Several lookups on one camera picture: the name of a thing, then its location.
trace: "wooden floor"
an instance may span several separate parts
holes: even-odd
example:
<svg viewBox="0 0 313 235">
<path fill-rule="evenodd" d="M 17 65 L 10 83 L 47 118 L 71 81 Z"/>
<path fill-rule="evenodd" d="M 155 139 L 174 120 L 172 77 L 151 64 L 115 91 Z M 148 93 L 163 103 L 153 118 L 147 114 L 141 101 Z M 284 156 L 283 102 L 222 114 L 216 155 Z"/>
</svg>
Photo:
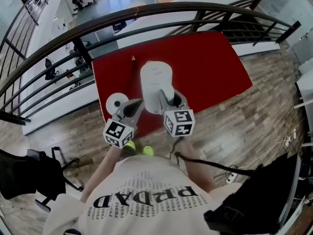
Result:
<svg viewBox="0 0 313 235">
<path fill-rule="evenodd" d="M 201 158 L 226 166 L 245 166 L 268 151 L 274 144 L 290 135 L 293 128 L 299 137 L 290 153 L 300 151 L 303 140 L 302 109 L 294 110 L 298 103 L 295 81 L 299 78 L 298 61 L 288 46 L 279 51 L 256 54 L 241 58 L 253 87 L 220 105 L 196 115 L 196 127 L 192 136 L 194 147 Z M 67 173 L 69 179 L 79 184 L 86 183 L 104 158 L 109 146 L 104 142 L 104 129 L 99 104 L 96 103 L 64 117 L 27 137 L 19 126 L 0 123 L 0 148 L 12 154 L 24 155 L 32 148 L 50 154 L 53 146 L 59 146 L 57 154 L 62 164 L 72 158 L 80 158 L 79 165 Z M 159 130 L 140 140 L 142 145 L 151 145 L 157 154 L 168 154 L 173 140 Z M 279 144 L 266 156 L 247 168 L 259 163 L 268 164 L 285 153 Z M 215 170 L 215 175 L 222 173 Z M 225 177 L 217 177 L 218 184 L 225 184 Z M 238 177 L 243 182 L 245 177 Z M 75 191 L 69 191 L 78 197 Z M 14 235 L 39 235 L 42 233 L 46 214 L 38 212 L 34 199 L 42 200 L 40 194 L 25 195 L 11 201 L 0 197 L 0 208 L 5 223 Z"/>
</svg>

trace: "black handrail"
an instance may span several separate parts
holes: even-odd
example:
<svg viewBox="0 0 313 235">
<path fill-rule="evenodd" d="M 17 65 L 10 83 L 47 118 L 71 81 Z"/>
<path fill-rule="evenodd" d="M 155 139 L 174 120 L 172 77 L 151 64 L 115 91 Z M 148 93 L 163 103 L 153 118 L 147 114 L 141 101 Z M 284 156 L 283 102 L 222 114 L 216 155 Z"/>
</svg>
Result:
<svg viewBox="0 0 313 235">
<path fill-rule="evenodd" d="M 130 19 L 137 19 L 140 17 L 149 16 L 149 15 L 182 12 L 182 11 L 196 11 L 197 14 L 195 18 L 191 20 L 173 22 L 173 23 L 163 23 L 163 24 L 157 24 L 157 25 L 148 26 L 144 28 L 139 28 L 136 30 L 124 32 L 122 34 L 118 34 L 118 35 L 106 38 L 97 43 L 91 44 L 87 47 L 85 47 L 81 41 L 81 37 L 85 35 L 88 35 L 92 32 L 101 30 L 108 26 L 112 26 L 114 24 L 118 24 L 120 22 L 124 22 Z M 238 18 L 238 19 L 231 20 L 230 18 L 233 14 L 242 15 L 243 17 L 240 19 Z M 264 23 L 259 23 L 258 20 L 252 20 L 250 22 L 249 18 L 256 18 L 256 19 L 259 18 L 259 19 L 271 21 L 271 24 L 267 25 Z M 38 89 L 33 91 L 31 94 L 23 98 L 22 101 L 20 101 L 21 92 L 24 91 L 26 88 L 28 88 L 35 81 L 40 79 L 42 76 L 47 74 L 49 71 L 57 68 L 58 66 L 64 64 L 65 62 L 71 60 L 74 57 L 82 56 L 85 60 L 85 63 L 83 64 L 83 66 L 87 66 L 91 68 L 91 62 L 94 59 L 89 55 L 89 51 L 96 49 L 100 46 L 106 45 L 108 43 L 114 42 L 122 38 L 140 34 L 143 32 L 157 30 L 161 28 L 177 27 L 177 26 L 180 26 L 180 27 L 178 28 L 179 29 L 178 32 L 176 32 L 175 34 L 185 34 L 185 33 L 201 34 L 201 32 L 197 32 L 197 29 L 206 24 L 218 24 L 217 26 L 213 25 L 213 28 L 207 30 L 206 32 L 222 31 L 225 34 L 225 37 L 232 44 L 253 43 L 254 45 L 257 44 L 259 41 L 262 41 L 262 42 L 268 42 L 268 41 L 274 42 L 275 41 L 276 43 L 280 43 L 283 40 L 285 40 L 288 36 L 290 36 L 301 25 L 299 22 L 296 22 L 294 25 L 289 25 L 287 23 L 284 23 L 283 21 L 267 16 L 265 14 L 247 10 L 247 9 L 240 8 L 240 7 L 236 7 L 236 6 L 216 4 L 216 3 L 205 3 L 205 2 L 176 2 L 176 3 L 150 4 L 150 5 L 126 9 L 123 11 L 118 11 L 118 12 L 97 18 L 95 20 L 89 21 L 87 23 L 84 23 L 82 25 L 75 27 L 72 30 L 69 30 L 68 32 L 53 39 L 45 46 L 41 47 L 39 50 L 33 53 L 30 57 L 26 58 L 18 67 L 16 67 L 15 70 L 13 70 L 11 74 L 9 74 L 8 77 L 0 85 L 0 97 L 4 94 L 4 98 L 6 98 L 5 95 L 7 93 L 7 90 L 10 88 L 10 86 L 12 85 L 14 86 L 15 81 L 20 79 L 20 87 L 18 91 L 14 93 L 14 90 L 12 89 L 12 96 L 6 102 L 4 99 L 3 105 L 2 107 L 0 107 L 0 118 L 3 118 L 3 119 L 7 118 L 8 121 L 15 120 L 15 121 L 19 121 L 22 124 L 25 124 L 25 122 L 28 121 L 27 119 L 28 117 L 34 115 L 38 111 L 44 109 L 49 104 L 51 104 L 51 103 L 44 104 L 40 106 L 38 109 L 33 110 L 32 112 L 26 114 L 30 109 L 33 109 L 34 106 L 38 105 L 39 103 L 42 103 L 48 97 L 56 94 L 60 90 L 65 89 L 66 87 L 74 83 L 75 83 L 75 88 L 76 88 L 74 91 L 81 89 L 83 86 L 77 86 L 77 85 L 79 85 L 79 82 L 82 79 L 85 79 L 93 75 L 93 72 L 91 70 L 88 72 L 85 72 L 84 75 L 74 80 L 71 80 L 69 83 L 66 83 L 65 85 L 51 91 L 49 94 L 45 95 L 44 97 L 41 97 L 37 101 L 28 105 L 26 108 L 24 108 L 24 110 L 20 112 L 20 107 L 23 104 L 25 104 L 30 98 L 33 98 L 34 95 L 38 94 L 39 92 L 41 92 L 43 89 L 47 88 L 54 82 L 60 80 L 62 77 L 65 77 L 69 74 L 72 74 L 74 71 L 77 71 L 81 66 L 76 66 L 72 69 L 69 69 L 66 72 L 62 73 L 61 75 L 55 77 L 51 81 L 43 84 Z M 276 27 L 277 24 L 285 26 L 286 29 Z M 273 29 L 278 29 L 280 30 L 280 32 L 279 31 L 270 32 Z M 75 53 L 72 53 L 66 56 L 65 58 L 57 61 L 55 64 L 53 64 L 49 68 L 46 68 L 39 74 L 37 74 L 35 77 L 33 77 L 30 81 L 28 81 L 26 84 L 24 84 L 21 87 L 21 77 L 27 70 L 29 70 L 31 67 L 36 65 L 39 61 L 43 60 L 52 52 L 65 46 L 66 44 L 70 42 L 74 43 L 75 47 L 77 48 L 77 51 Z M 66 95 L 71 94 L 74 91 L 73 90 L 69 91 L 66 93 Z M 17 96 L 19 97 L 19 100 L 16 104 L 13 105 L 13 100 Z M 60 99 L 60 96 L 53 99 L 52 102 L 55 102 L 59 99 Z M 9 104 L 11 104 L 11 109 L 9 109 L 8 113 L 6 113 L 5 112 L 6 107 Z M 14 115 L 14 112 L 16 110 L 18 110 L 18 113 L 17 115 Z"/>
<path fill-rule="evenodd" d="M 20 76 L 22 76 L 28 69 L 38 63 L 40 60 L 45 58 L 47 55 L 56 51 L 58 48 L 72 42 L 74 39 L 85 36 L 94 31 L 100 30 L 112 24 L 120 23 L 134 18 L 140 18 L 155 14 L 171 13 L 171 12 L 181 12 L 181 11 L 223 11 L 232 12 L 236 14 L 249 15 L 257 17 L 260 19 L 272 21 L 277 24 L 281 24 L 288 28 L 292 28 L 289 25 L 279 19 L 262 14 L 260 12 L 246 10 L 243 8 L 218 4 L 218 3 L 207 3 L 207 2 L 171 2 L 171 3 L 157 3 L 148 4 L 145 6 L 139 6 L 135 8 L 129 8 L 121 11 L 117 11 L 92 21 L 81 24 L 57 38 L 53 39 L 30 57 L 28 57 L 24 62 L 22 62 L 12 73 L 6 78 L 6 80 L 0 85 L 0 96 L 14 83 Z"/>
</svg>

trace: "metal railing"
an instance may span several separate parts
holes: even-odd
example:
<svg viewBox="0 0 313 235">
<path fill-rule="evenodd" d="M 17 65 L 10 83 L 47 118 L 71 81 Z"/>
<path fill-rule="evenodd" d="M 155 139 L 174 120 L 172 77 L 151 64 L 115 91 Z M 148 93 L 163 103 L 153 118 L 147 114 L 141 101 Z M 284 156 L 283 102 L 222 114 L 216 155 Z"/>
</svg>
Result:
<svg viewBox="0 0 313 235">
<path fill-rule="evenodd" d="M 140 17 L 150 16 L 150 15 L 157 15 L 157 14 L 164 14 L 164 13 L 173 13 L 173 12 L 182 12 L 182 11 L 195 11 L 196 16 L 193 20 L 187 20 L 187 21 L 181 21 L 181 22 L 173 22 L 173 23 L 163 23 L 158 25 L 153 25 L 145 28 L 140 28 L 136 30 L 132 30 L 129 32 L 125 32 L 119 35 L 115 35 L 109 38 L 106 38 L 104 40 L 101 40 L 99 42 L 96 42 L 94 44 L 91 44 L 89 46 L 85 46 L 81 40 L 81 37 L 86 36 L 92 32 L 99 31 L 103 28 L 112 26 L 114 24 L 122 23 L 127 20 L 131 19 L 138 19 Z M 221 16 L 221 19 L 212 19 L 210 17 L 204 18 L 204 15 L 207 15 L 208 13 L 221 13 L 223 16 Z M 233 14 L 236 15 L 242 15 L 242 16 L 250 16 L 257 20 L 263 20 L 269 23 L 253 23 L 253 22 L 246 22 L 246 21 L 237 21 L 237 20 L 230 20 L 231 16 Z M 201 34 L 202 31 L 197 32 L 197 29 L 200 25 L 208 25 L 208 24 L 214 24 L 217 26 L 214 29 L 206 30 L 208 31 L 223 31 L 225 26 L 230 26 L 232 24 L 240 24 L 245 25 L 246 28 L 244 29 L 237 29 L 236 32 L 239 32 L 240 30 L 243 32 L 253 33 L 254 30 L 250 29 L 249 26 L 253 24 L 257 24 L 261 26 L 262 28 L 267 28 L 266 30 L 259 30 L 261 33 L 258 36 L 253 36 L 250 39 L 255 40 L 255 44 L 258 42 L 263 41 L 269 41 L 268 34 L 271 33 L 271 31 L 276 30 L 279 32 L 275 32 L 275 37 L 270 37 L 270 41 L 280 43 L 283 40 L 285 40 L 287 37 L 289 37 L 297 28 L 299 28 L 300 23 L 296 22 L 294 25 L 289 25 L 287 23 L 284 23 L 283 21 L 280 21 L 276 18 L 270 17 L 268 15 L 265 15 L 260 12 L 256 12 L 253 10 L 247 10 L 244 8 L 240 8 L 237 6 L 232 5 L 225 5 L 225 4 L 217 4 L 217 3 L 206 3 L 206 2 L 171 2 L 171 3 L 159 3 L 159 4 L 150 4 L 145 6 L 140 6 L 136 8 L 129 8 L 122 11 L 117 11 L 102 17 L 99 17 L 97 19 L 91 20 L 87 23 L 81 24 L 66 33 L 58 36 L 57 38 L 53 39 L 48 44 L 41 47 L 39 50 L 37 50 L 35 53 L 33 53 L 30 57 L 23 60 L 23 62 L 14 69 L 10 75 L 5 79 L 5 81 L 0 84 L 0 98 L 2 98 L 2 104 L 0 107 L 0 119 L 14 122 L 17 124 L 26 124 L 26 122 L 30 121 L 30 117 L 33 116 L 35 113 L 39 112 L 40 110 L 44 109 L 51 103 L 59 100 L 60 98 L 63 98 L 91 83 L 94 83 L 93 81 L 90 81 L 87 84 L 84 84 L 83 86 L 75 87 L 74 90 L 70 90 L 62 96 L 57 97 L 53 99 L 52 101 L 42 104 L 47 98 L 51 97 L 52 95 L 56 94 L 57 92 L 60 92 L 64 88 L 67 88 L 82 79 L 85 79 L 87 77 L 93 76 L 92 72 L 92 66 L 91 63 L 93 61 L 93 58 L 90 56 L 89 51 L 97 49 L 98 47 L 102 47 L 104 45 L 107 45 L 109 43 L 115 42 L 119 39 L 123 39 L 129 36 L 133 36 L 136 34 L 140 34 L 147 31 L 162 29 L 162 28 L 169 28 L 169 27 L 178 27 L 178 26 L 189 26 L 191 30 L 189 30 L 188 34 Z M 185 34 L 185 31 L 177 32 L 176 34 Z M 249 37 L 245 36 L 244 40 L 249 41 Z M 14 85 L 14 83 L 21 78 L 21 76 L 27 72 L 30 68 L 32 68 L 34 65 L 39 63 L 41 60 L 45 59 L 49 54 L 53 53 L 54 51 L 58 50 L 59 48 L 69 44 L 72 42 L 75 47 L 76 51 L 65 58 L 57 61 L 49 68 L 45 69 L 44 71 L 40 72 L 39 74 L 35 75 L 32 79 L 30 79 L 26 84 L 24 84 L 22 87 L 20 87 L 9 99 L 3 98 L 3 95 Z M 37 80 L 39 80 L 41 77 L 43 77 L 47 72 L 56 69 L 58 66 L 64 64 L 65 62 L 78 57 L 82 56 L 85 60 L 84 63 L 73 67 L 72 69 L 67 70 L 66 72 L 62 73 L 59 76 L 56 76 L 49 82 L 43 84 L 38 89 L 34 90 L 32 93 L 27 95 L 22 100 L 16 100 L 16 102 L 12 103 L 15 98 L 19 97 L 20 94 L 26 90 L 30 85 L 35 83 Z M 37 95 L 39 92 L 47 88 L 48 86 L 52 85 L 53 83 L 59 81 L 60 79 L 68 76 L 69 74 L 81 69 L 82 67 L 90 67 L 90 71 L 85 72 L 83 76 L 80 76 L 74 80 L 71 80 L 67 82 L 66 84 L 57 87 L 53 91 L 49 92 L 48 94 L 44 95 L 43 97 L 35 100 L 35 102 L 29 104 L 27 107 L 25 107 L 23 110 L 20 111 L 20 107 L 25 104 L 29 99 L 34 98 L 35 95 Z"/>
<path fill-rule="evenodd" d="M 48 1 L 27 0 L 10 24 L 0 44 L 0 84 L 26 59 L 31 35 Z M 20 87 L 21 79 L 18 79 L 12 86 L 10 96 Z"/>
</svg>

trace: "black chair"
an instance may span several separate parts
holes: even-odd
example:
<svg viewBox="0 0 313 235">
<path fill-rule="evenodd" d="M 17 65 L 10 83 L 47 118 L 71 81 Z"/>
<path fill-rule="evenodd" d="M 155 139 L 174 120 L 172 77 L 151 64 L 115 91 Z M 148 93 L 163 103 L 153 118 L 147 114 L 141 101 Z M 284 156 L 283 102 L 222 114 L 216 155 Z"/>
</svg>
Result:
<svg viewBox="0 0 313 235">
<path fill-rule="evenodd" d="M 43 151 L 27 150 L 27 156 L 18 157 L 0 150 L 0 192 L 5 199 L 35 193 L 36 190 L 46 199 L 43 202 L 35 200 L 38 207 L 50 212 L 47 203 L 56 200 L 57 196 L 66 192 L 65 183 L 78 191 L 83 187 L 76 187 L 63 176 L 63 171 L 79 159 L 72 160 L 63 167 L 55 158 L 55 150 L 51 149 L 52 158 Z"/>
<path fill-rule="evenodd" d="M 120 22 L 120 23 L 117 23 L 117 24 L 113 24 L 113 25 L 112 25 L 114 33 L 120 32 L 120 31 L 121 31 L 122 29 L 124 29 L 126 26 L 127 26 L 127 24 L 126 24 L 125 21 L 122 21 L 122 22 Z"/>
<path fill-rule="evenodd" d="M 52 66 L 52 62 L 46 58 L 45 59 L 45 67 L 49 68 Z M 55 71 L 55 68 L 48 70 L 45 72 L 45 80 L 52 80 L 53 78 L 55 78 L 58 75 L 58 71 Z"/>
</svg>

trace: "white wall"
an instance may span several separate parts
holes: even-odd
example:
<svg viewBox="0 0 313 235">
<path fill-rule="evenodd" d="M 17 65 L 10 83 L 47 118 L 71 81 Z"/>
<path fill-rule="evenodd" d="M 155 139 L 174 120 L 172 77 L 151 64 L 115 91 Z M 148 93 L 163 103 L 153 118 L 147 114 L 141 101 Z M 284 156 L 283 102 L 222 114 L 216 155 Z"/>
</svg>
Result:
<svg viewBox="0 0 313 235">
<path fill-rule="evenodd" d="M 0 15 L 0 43 L 2 42 L 5 33 L 8 31 L 8 28 L 9 26 Z"/>
<path fill-rule="evenodd" d="M 222 3 L 222 4 L 230 4 L 232 2 L 239 1 L 239 0 L 174 0 L 172 2 L 180 2 L 180 1 L 202 1 L 202 2 L 215 2 L 215 3 Z M 132 30 L 139 29 L 139 28 L 157 25 L 157 24 L 192 20 L 195 18 L 195 16 L 196 16 L 196 11 L 174 12 L 174 13 L 166 13 L 162 15 L 147 16 L 144 18 L 139 18 L 138 20 L 133 22 L 131 25 L 128 25 L 126 28 L 121 30 L 118 34 L 132 31 Z M 164 29 L 137 34 L 131 37 L 120 39 L 117 41 L 117 43 L 118 43 L 119 48 L 123 48 L 123 47 L 133 45 L 136 43 L 163 37 L 176 28 L 178 27 L 164 28 Z"/>
<path fill-rule="evenodd" d="M 307 0 L 262 0 L 260 7 L 268 15 L 288 24 L 300 21 L 301 27 L 287 38 L 290 46 L 313 27 L 313 7 Z"/>
<path fill-rule="evenodd" d="M 305 73 L 297 81 L 304 102 L 313 99 L 313 70 Z M 313 131 L 313 103 L 305 106 L 310 131 Z"/>
<path fill-rule="evenodd" d="M 0 0 L 0 15 L 7 25 L 12 23 L 22 6 L 22 0 Z"/>
</svg>

